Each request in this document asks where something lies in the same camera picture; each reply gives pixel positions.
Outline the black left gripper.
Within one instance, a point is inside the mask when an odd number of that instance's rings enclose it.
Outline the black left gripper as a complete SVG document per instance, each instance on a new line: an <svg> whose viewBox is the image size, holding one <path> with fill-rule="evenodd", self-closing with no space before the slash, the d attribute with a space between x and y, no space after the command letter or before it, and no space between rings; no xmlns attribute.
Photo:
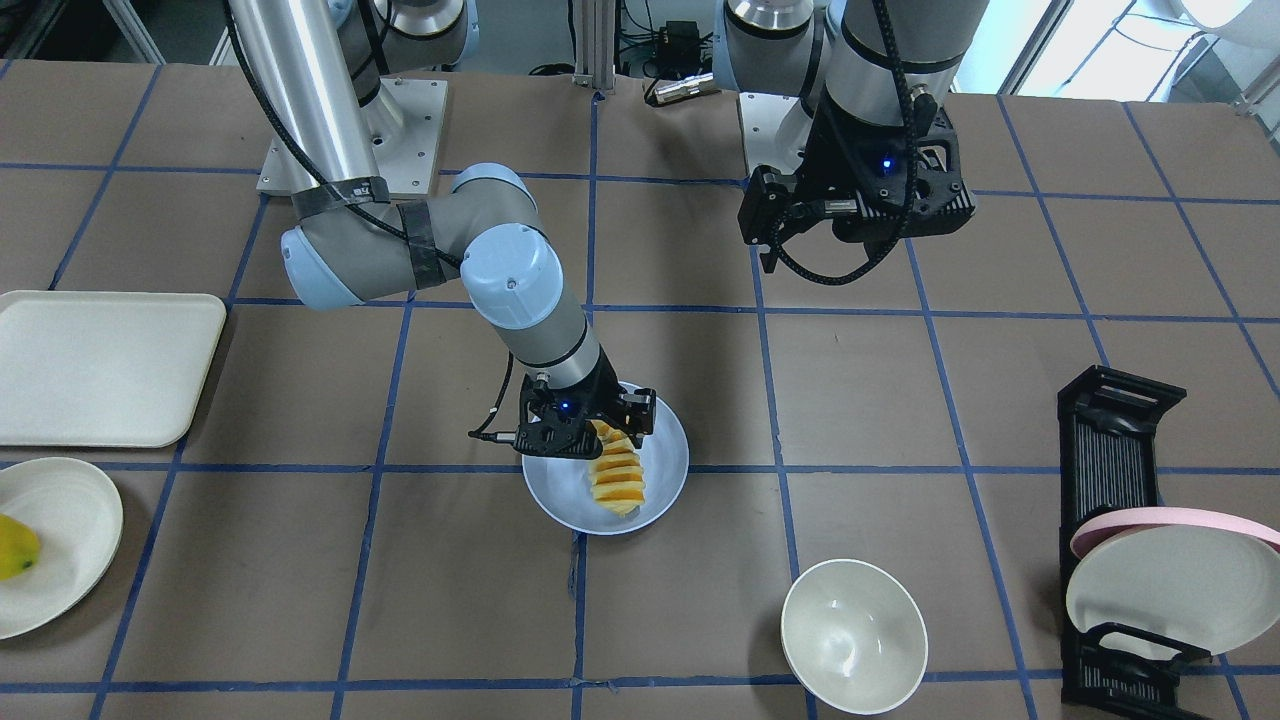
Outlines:
<svg viewBox="0 0 1280 720"><path fill-rule="evenodd" d="M824 96L797 172L754 167L737 219L765 274L783 263L810 275L785 243L820 222L829 220L846 243L883 243L905 209L911 213L906 237L950 234L974 217L977 201L963 181L957 133L946 110L932 96L915 97L916 151L910 154L899 104L890 105L890 124L877 126Z"/></svg>

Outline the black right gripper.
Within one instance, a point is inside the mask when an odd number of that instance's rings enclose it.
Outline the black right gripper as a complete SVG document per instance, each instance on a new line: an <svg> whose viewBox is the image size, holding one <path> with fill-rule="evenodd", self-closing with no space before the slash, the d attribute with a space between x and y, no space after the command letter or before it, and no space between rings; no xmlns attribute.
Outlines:
<svg viewBox="0 0 1280 720"><path fill-rule="evenodd" d="M508 373L486 419L468 432L470 438L509 445L517 454L530 457L591 460L603 454L603 442L591 420L605 421L621 430L635 448L641 448L645 438L654 432L657 392L652 388L623 388L617 382L605 383L599 373L562 389L553 389L545 380L525 375L518 392L517 427L490 430L511 379Z"/></svg>

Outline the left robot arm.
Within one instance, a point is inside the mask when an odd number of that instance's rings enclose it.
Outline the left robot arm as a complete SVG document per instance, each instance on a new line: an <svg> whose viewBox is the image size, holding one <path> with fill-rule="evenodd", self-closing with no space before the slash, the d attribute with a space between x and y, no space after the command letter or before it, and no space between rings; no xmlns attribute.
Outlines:
<svg viewBox="0 0 1280 720"><path fill-rule="evenodd" d="M901 240L951 234L975 214L945 99L984 1L722 1L716 83L790 97L776 161L751 160L739 228L778 265L842 286Z"/></svg>

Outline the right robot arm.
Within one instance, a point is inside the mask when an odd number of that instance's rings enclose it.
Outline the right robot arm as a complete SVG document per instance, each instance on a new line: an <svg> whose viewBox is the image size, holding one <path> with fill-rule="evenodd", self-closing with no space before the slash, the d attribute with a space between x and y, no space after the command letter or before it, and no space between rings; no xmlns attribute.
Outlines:
<svg viewBox="0 0 1280 720"><path fill-rule="evenodd" d="M308 177L282 237L297 297L328 310L461 281L521 366L518 423L475 439L535 457L595 459L600 428L641 447L653 389L627 389L545 237L536 201L508 167L465 169L451 192L394 202L378 169L332 12L324 1L225 1L232 50L287 152Z"/></svg>

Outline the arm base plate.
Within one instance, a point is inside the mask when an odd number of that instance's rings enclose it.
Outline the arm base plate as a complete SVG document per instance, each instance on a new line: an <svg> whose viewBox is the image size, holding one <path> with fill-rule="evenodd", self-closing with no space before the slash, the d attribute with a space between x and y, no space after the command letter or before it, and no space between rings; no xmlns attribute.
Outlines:
<svg viewBox="0 0 1280 720"><path fill-rule="evenodd" d="M794 174L803 163L812 118L799 97L772 94L740 94L742 151L746 172L773 167Z"/></svg>
<svg viewBox="0 0 1280 720"><path fill-rule="evenodd" d="M379 95L361 109L394 201L422 200L431 191L448 91L444 79L383 78Z"/></svg>

